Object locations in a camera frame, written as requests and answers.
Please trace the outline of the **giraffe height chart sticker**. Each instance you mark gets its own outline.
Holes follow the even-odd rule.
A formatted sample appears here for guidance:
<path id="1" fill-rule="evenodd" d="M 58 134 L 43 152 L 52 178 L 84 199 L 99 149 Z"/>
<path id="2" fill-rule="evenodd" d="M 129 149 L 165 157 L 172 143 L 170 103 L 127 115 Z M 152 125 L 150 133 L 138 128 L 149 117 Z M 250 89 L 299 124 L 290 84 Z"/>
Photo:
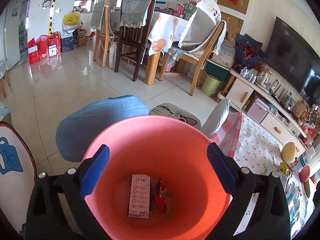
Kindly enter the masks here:
<path id="1" fill-rule="evenodd" d="M 41 15 L 44 16 L 43 22 L 45 23 L 45 31 L 43 35 L 52 36 L 53 34 L 53 20 L 56 10 L 57 0 L 40 0 L 39 8 L 41 8 Z"/>

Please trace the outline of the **blue cushioned stool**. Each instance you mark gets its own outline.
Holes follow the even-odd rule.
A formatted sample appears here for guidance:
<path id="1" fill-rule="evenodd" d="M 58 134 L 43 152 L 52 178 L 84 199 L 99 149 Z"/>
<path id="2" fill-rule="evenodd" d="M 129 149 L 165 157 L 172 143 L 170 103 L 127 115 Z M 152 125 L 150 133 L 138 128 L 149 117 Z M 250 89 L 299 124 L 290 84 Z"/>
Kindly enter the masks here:
<path id="1" fill-rule="evenodd" d="M 66 161 L 81 162 L 92 141 L 121 120 L 148 115 L 149 107 L 134 95 L 96 101 L 64 118 L 58 125 L 57 149 Z"/>

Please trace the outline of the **yellow pear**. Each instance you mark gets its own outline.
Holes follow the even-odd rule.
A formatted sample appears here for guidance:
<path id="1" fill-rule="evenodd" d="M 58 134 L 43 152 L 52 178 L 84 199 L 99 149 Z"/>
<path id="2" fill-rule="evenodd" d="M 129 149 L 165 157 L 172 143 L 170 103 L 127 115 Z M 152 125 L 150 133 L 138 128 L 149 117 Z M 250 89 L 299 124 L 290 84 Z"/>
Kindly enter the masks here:
<path id="1" fill-rule="evenodd" d="M 296 145 L 294 142 L 287 142 L 280 153 L 280 156 L 282 158 L 283 161 L 285 161 L 286 163 L 292 163 L 295 161 L 296 158 L 296 154 L 297 154 L 297 149 L 296 149 Z"/>

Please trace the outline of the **electric kettle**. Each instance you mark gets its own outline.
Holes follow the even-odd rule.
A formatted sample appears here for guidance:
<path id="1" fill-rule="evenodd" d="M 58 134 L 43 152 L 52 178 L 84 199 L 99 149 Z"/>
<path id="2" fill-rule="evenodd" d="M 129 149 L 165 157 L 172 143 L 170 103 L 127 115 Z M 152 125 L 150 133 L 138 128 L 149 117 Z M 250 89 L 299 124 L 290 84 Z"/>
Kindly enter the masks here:
<path id="1" fill-rule="evenodd" d="M 264 89 L 266 89 L 271 75 L 272 75 L 271 71 L 269 71 L 268 69 L 264 70 L 260 74 L 258 74 L 255 83 L 260 87 L 263 87 Z"/>

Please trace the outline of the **cat face stool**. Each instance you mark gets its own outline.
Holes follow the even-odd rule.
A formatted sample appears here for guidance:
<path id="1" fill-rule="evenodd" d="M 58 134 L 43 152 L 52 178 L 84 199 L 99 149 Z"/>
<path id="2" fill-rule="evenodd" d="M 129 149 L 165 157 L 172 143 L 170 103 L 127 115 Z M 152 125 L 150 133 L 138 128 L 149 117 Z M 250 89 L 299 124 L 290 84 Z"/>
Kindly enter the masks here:
<path id="1" fill-rule="evenodd" d="M 185 122 L 196 129 L 201 128 L 201 122 L 196 116 L 172 103 L 161 103 L 153 107 L 149 111 L 149 115 L 166 116 Z"/>

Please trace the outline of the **light wooden chair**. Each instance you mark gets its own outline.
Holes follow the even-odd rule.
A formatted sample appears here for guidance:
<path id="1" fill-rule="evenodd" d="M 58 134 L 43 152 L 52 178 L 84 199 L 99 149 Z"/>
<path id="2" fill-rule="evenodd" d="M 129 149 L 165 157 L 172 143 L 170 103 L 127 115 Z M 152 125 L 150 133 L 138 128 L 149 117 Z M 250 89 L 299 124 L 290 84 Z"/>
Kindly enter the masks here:
<path id="1" fill-rule="evenodd" d="M 193 96 L 198 80 L 200 80 L 202 77 L 204 64 L 212 53 L 219 53 L 221 44 L 225 39 L 226 30 L 227 23 L 222 20 L 212 32 L 208 38 L 208 41 L 200 45 L 195 50 L 184 51 L 183 54 L 179 54 L 177 52 L 164 53 L 163 65 L 161 67 L 158 80 L 162 81 L 165 75 L 182 75 L 185 63 L 191 63 L 195 65 L 195 72 L 193 75 L 189 95 Z M 176 55 L 175 61 L 178 62 L 178 69 L 176 72 L 166 71 L 165 69 L 167 67 L 169 57 L 174 57 L 174 55 Z"/>
<path id="2" fill-rule="evenodd" d="M 98 49 L 102 55 L 101 67 L 106 67 L 107 54 L 110 45 L 116 42 L 116 34 L 110 26 L 110 1 L 104 0 L 95 4 L 91 18 L 91 28 L 95 30 L 95 46 L 93 61 L 97 60 Z"/>

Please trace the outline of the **yellow banana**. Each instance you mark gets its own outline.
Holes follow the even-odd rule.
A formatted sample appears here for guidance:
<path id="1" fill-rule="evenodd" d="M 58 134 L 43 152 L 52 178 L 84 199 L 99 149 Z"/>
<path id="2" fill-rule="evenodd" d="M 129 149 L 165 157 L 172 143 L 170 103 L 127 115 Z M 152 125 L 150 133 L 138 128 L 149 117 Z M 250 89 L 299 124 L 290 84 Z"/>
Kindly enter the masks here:
<path id="1" fill-rule="evenodd" d="M 308 179 L 304 182 L 304 190 L 305 190 L 306 196 L 309 198 L 311 191 L 310 191 L 310 184 Z"/>

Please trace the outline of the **dark flower bouquet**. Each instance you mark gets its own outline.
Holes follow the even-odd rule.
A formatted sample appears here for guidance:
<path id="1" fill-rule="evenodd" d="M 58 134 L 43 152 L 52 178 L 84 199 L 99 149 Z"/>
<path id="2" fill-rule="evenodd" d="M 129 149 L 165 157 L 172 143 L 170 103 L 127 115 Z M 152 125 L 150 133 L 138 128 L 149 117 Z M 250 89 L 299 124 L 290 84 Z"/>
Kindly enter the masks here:
<path id="1" fill-rule="evenodd" d="M 251 69 L 265 55 L 262 51 L 263 43 L 248 34 L 235 36 L 234 70 L 240 73 L 245 67 Z"/>

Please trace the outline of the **pink storage box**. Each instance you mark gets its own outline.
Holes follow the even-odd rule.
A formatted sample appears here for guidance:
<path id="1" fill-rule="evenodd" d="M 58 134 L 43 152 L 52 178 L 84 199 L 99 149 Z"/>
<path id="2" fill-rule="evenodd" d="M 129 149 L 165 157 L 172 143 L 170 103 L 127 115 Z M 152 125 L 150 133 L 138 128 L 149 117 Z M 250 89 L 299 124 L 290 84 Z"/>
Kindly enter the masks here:
<path id="1" fill-rule="evenodd" d="M 255 98 L 253 101 L 249 104 L 247 108 L 247 115 L 255 120 L 256 122 L 260 123 L 263 118 L 267 115 L 270 108 L 268 104 L 266 104 L 263 100 L 260 98 Z"/>

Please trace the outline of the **white yogurt bottle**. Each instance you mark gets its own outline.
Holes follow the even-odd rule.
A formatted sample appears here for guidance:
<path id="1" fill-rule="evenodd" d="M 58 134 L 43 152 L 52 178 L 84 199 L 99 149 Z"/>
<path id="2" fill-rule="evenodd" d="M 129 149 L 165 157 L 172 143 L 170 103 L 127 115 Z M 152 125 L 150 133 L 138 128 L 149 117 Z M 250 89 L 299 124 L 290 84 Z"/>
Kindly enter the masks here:
<path id="1" fill-rule="evenodd" d="M 315 155 L 315 149 L 313 146 L 305 150 L 294 162 L 292 166 L 293 172 L 300 172 Z"/>

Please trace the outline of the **red apple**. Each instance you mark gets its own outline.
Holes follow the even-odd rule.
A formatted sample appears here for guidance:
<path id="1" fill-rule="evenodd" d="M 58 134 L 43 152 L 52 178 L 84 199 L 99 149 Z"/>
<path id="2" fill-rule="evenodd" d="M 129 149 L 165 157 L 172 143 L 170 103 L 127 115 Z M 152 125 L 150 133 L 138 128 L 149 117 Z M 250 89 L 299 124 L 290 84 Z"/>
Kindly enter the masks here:
<path id="1" fill-rule="evenodd" d="M 310 177 L 310 167 L 306 165 L 301 169 L 299 173 L 299 178 L 302 183 L 305 183 L 309 177 Z"/>

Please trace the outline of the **green trash can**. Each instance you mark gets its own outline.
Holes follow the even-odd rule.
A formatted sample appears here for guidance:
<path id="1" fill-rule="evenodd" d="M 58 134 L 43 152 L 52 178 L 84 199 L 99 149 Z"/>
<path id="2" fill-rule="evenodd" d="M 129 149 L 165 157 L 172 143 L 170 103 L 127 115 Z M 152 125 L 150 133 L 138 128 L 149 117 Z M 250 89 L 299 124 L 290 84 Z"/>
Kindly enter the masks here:
<path id="1" fill-rule="evenodd" d="M 204 82 L 201 87 L 201 91 L 206 95 L 206 96 L 212 96 L 215 95 L 220 88 L 222 81 L 218 79 L 217 77 L 211 75 L 211 74 L 206 74 L 206 77 L 204 79 Z"/>

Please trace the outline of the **black television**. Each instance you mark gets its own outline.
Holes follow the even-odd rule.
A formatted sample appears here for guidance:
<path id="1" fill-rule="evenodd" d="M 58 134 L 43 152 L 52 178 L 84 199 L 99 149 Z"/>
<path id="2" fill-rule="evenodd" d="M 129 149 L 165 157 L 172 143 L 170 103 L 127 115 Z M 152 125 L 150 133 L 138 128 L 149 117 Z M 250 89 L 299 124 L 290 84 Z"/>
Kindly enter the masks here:
<path id="1" fill-rule="evenodd" d="M 279 17 L 276 17 L 264 62 L 289 82 L 309 106 L 319 105 L 319 55 Z"/>

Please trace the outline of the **red gift bags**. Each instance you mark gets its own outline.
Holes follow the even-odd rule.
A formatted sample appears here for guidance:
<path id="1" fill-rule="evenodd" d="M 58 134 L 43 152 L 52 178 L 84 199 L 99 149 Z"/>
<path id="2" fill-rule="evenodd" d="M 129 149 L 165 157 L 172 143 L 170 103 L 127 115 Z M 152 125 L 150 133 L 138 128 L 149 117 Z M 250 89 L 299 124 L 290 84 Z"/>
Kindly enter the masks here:
<path id="1" fill-rule="evenodd" d="M 27 45 L 30 64 L 57 56 L 61 53 L 61 35 L 54 32 L 52 35 L 41 35 L 37 40 L 32 38 Z"/>

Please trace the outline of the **dining table orange print cloth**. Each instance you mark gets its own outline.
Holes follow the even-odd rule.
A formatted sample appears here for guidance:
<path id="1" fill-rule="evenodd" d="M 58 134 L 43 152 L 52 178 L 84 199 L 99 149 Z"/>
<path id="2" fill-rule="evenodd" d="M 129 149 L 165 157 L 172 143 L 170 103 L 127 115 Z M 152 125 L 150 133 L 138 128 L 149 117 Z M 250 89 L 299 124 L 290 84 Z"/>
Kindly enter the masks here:
<path id="1" fill-rule="evenodd" d="M 148 62 L 144 83 L 153 85 L 161 53 L 167 52 L 174 42 L 178 42 L 187 26 L 188 21 L 182 18 L 154 12 L 148 41 L 151 42 L 148 52 Z"/>

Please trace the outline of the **pink plastic bucket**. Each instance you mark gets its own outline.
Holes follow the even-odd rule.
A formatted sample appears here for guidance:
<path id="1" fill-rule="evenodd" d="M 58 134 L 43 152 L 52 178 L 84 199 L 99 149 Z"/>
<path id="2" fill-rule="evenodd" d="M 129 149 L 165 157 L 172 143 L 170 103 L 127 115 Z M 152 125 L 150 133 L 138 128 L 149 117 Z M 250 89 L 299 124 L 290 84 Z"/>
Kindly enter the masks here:
<path id="1" fill-rule="evenodd" d="M 208 158 L 210 140 L 198 129 L 173 118 L 144 115 L 102 131 L 85 158 L 100 146 L 110 159 L 85 201 L 112 239 L 205 239 L 230 202 Z M 149 218 L 127 215 L 130 180 L 146 174 L 168 189 L 167 213 L 152 207 Z"/>

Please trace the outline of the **red snack wrapper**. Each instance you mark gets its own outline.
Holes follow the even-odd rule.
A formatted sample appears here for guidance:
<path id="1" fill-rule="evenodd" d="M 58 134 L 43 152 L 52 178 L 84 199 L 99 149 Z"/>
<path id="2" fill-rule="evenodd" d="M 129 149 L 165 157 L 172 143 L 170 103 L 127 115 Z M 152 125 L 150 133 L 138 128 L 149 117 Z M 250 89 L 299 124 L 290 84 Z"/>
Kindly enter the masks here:
<path id="1" fill-rule="evenodd" d="M 158 177 L 153 191 L 153 200 L 159 215 L 167 215 L 172 208 L 172 195 L 169 193 L 164 180 Z"/>

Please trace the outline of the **cherry print tablecloth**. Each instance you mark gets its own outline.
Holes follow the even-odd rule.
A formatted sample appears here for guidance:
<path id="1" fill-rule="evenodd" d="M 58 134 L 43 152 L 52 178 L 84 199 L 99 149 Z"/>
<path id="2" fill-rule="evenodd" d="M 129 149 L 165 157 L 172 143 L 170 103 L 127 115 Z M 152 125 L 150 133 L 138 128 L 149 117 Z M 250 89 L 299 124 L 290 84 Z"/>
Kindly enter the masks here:
<path id="1" fill-rule="evenodd" d="M 211 141 L 240 167 L 245 166 L 260 175 L 279 174 L 289 207 L 291 237 L 295 237 L 315 209 L 316 185 L 308 180 L 310 193 L 307 193 L 299 174 L 284 174 L 279 170 L 283 161 L 280 156 L 283 145 L 259 123 L 242 113 L 229 113 Z"/>

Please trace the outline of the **white TV cabinet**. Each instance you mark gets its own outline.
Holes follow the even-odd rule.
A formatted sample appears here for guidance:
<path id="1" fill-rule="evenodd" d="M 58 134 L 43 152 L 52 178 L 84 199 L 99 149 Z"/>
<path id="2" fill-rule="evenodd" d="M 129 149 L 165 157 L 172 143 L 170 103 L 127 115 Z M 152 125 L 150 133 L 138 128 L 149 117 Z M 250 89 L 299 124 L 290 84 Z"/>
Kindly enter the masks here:
<path id="1" fill-rule="evenodd" d="M 297 154 L 305 151 L 299 136 L 306 134 L 294 120 L 293 116 L 285 111 L 281 105 L 264 89 L 251 83 L 234 70 L 218 92 L 219 100 L 228 99 L 231 106 L 253 120 L 273 135 L 282 145 L 294 142 Z"/>

